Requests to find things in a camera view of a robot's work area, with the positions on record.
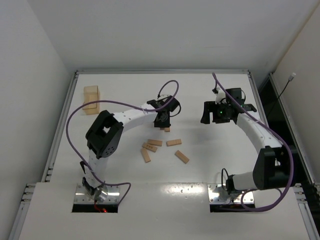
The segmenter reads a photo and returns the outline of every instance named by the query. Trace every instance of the white wall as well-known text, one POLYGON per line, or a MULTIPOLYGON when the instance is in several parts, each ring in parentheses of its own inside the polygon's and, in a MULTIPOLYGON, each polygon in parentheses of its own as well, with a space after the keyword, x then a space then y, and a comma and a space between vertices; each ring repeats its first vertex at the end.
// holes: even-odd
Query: white wall
POLYGON ((288 50, 274 77, 278 92, 289 75, 294 80, 283 93, 283 101, 298 129, 315 179, 320 181, 320 6, 288 50))
POLYGON ((0 239, 41 180, 71 75, 26 0, 0 7, 0 239))
POLYGON ((28 0, 63 62, 83 68, 273 71, 318 0, 28 0))

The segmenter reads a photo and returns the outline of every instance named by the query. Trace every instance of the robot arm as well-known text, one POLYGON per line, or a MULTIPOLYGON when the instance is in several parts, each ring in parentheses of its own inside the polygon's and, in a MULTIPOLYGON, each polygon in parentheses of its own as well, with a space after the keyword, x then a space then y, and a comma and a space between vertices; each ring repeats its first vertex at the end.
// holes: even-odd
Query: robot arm
MULTIPOLYGON (((228 93, 251 115, 260 119, 257 110, 252 104, 245 104, 242 99, 241 88, 227 89, 228 93)), ((289 157, 282 143, 268 132, 265 128, 253 121, 247 114, 243 113, 234 105, 230 99, 226 98, 221 91, 216 91, 216 101, 207 101, 204 103, 204 111, 201 123, 210 123, 210 113, 216 124, 228 123, 233 120, 248 136, 254 145, 258 158, 253 171, 230 175, 226 180, 226 189, 228 194, 243 190, 267 190, 285 187, 289 180, 289 157)))
MULTIPOLYGON (((123 112, 110 113, 102 111, 85 135, 89 148, 89 165, 92 172, 99 179, 103 179, 109 157, 117 150, 119 141, 124 132, 146 123, 154 123, 156 128, 170 127, 170 112, 173 112, 180 103, 173 98, 170 103, 161 110, 158 108, 166 104, 172 96, 160 96, 157 100, 150 100, 140 106, 145 110, 130 109, 123 112)), ((101 183, 96 180, 88 167, 80 162, 84 177, 82 184, 90 195, 97 195, 97 189, 101 183)))

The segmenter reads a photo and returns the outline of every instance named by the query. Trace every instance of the metal mounting plate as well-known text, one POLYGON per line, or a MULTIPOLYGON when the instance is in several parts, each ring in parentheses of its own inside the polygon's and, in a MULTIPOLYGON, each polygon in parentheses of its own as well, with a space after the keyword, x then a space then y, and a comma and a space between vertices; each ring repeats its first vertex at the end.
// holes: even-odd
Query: metal mounting plate
MULTIPOLYGON (((99 201, 99 204, 105 204, 105 205, 114 205, 119 202, 120 197, 120 188, 118 186, 106 186, 105 187, 107 191, 104 191, 103 195, 104 197, 101 198, 101 201, 99 201)), ((76 187, 76 191, 74 194, 74 200, 73 204, 79 204, 79 205, 85 205, 90 204, 92 205, 94 203, 94 199, 92 196, 90 196, 87 193, 87 190, 84 186, 78 184, 76 187)))
MULTIPOLYGON (((239 191, 228 195, 228 193, 222 188, 221 184, 208 184, 208 195, 210 205, 239 205, 241 204, 241 197, 243 193, 244 191, 239 191)), ((250 205, 255 203, 254 195, 252 192, 248 192, 245 195, 243 203, 250 205)))

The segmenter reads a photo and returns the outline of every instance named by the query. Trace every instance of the white table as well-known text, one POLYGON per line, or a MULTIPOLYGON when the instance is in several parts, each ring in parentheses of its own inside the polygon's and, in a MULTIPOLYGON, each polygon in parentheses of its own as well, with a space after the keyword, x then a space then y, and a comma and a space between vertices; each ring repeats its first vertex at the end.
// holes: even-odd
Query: white table
MULTIPOLYGON (((246 103, 257 106, 247 74, 217 77, 226 89, 241 87, 246 103)), ((171 79, 180 83, 176 98, 182 106, 181 114, 171 119, 171 132, 160 131, 152 124, 131 129, 122 135, 110 157, 106 182, 132 183, 118 213, 71 212, 83 172, 63 130, 50 182, 37 183, 20 240, 309 239, 292 190, 276 208, 265 213, 210 213, 207 183, 220 183, 222 168, 229 174, 252 171, 257 153, 233 122, 200 123, 204 102, 215 99, 211 91, 214 80, 209 73, 80 74, 69 113, 83 103, 85 86, 98 85, 101 99, 139 106, 155 99, 159 88, 171 79), (147 139, 182 139, 182 145, 164 144, 156 153, 151 152, 151 162, 145 163, 140 149, 147 139), (174 155, 177 150, 190 158, 188 164, 174 155)), ((170 84, 163 93, 172 94, 174 90, 175 85, 170 84)), ((128 108, 102 103, 100 109, 112 113, 128 108)), ((70 137, 86 158, 85 134, 96 117, 80 110, 70 124, 70 137)), ((254 193, 255 205, 271 204, 278 196, 276 190, 258 191, 254 193)))

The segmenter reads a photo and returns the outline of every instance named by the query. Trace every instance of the wooden cube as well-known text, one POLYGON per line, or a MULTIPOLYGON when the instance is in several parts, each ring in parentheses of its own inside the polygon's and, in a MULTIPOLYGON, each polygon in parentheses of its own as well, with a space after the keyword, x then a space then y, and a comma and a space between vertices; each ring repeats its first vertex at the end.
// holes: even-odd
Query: wooden cube
MULTIPOLYGON (((100 91, 98 86, 85 86, 83 89, 84 103, 100 100, 100 91)), ((100 103, 92 103, 82 108, 86 115, 93 115, 100 113, 100 103)))

